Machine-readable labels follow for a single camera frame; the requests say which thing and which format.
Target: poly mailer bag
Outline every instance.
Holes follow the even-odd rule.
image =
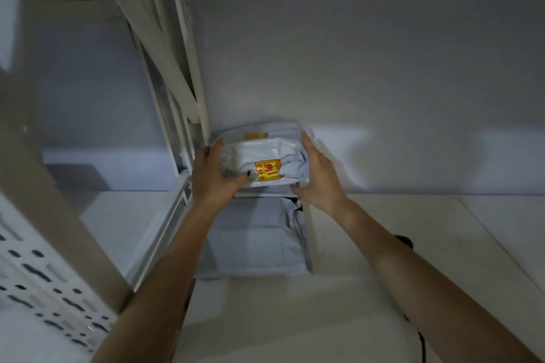
[[[249,172],[244,187],[295,184],[309,177],[309,157],[301,144],[303,126],[269,122],[222,133],[220,165],[224,175]]]
[[[287,198],[233,198],[215,219],[195,278],[309,275],[302,211]]]

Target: package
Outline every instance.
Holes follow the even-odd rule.
[[[269,122],[222,133],[220,165],[226,177],[249,172],[244,187],[295,184],[309,177],[309,158],[301,144],[303,126]]]
[[[208,232],[195,278],[310,275],[303,211],[287,198],[233,198]]]

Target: yellow and red label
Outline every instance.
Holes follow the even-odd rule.
[[[280,167],[282,167],[279,159],[269,159],[268,161],[256,162],[255,167],[257,169],[259,182],[284,178],[284,175],[278,173],[280,171]]]
[[[269,136],[269,132],[265,132],[263,134],[248,132],[244,136],[244,140],[245,141],[253,141],[254,139],[264,139],[264,138],[267,138],[268,136]]]

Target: hand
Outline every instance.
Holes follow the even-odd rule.
[[[309,155],[310,181],[304,188],[292,185],[292,191],[297,197],[334,217],[335,210],[342,208],[350,200],[344,194],[331,160],[317,150],[305,132],[301,138]]]
[[[233,194],[248,180],[248,174],[240,174],[228,180],[220,171],[220,151],[223,139],[213,147],[204,147],[195,153],[193,168],[194,207],[203,207],[217,215],[231,200]]]

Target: black object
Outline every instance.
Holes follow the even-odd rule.
[[[411,250],[414,249],[414,244],[412,243],[412,240],[409,237],[406,236],[394,236],[399,241],[404,243],[408,248]],[[405,320],[410,321],[405,314],[403,314],[403,317],[405,317]],[[420,344],[422,345],[422,363],[426,363],[426,339],[424,339],[424,336],[422,336],[422,333],[418,332],[418,337],[420,339]]]

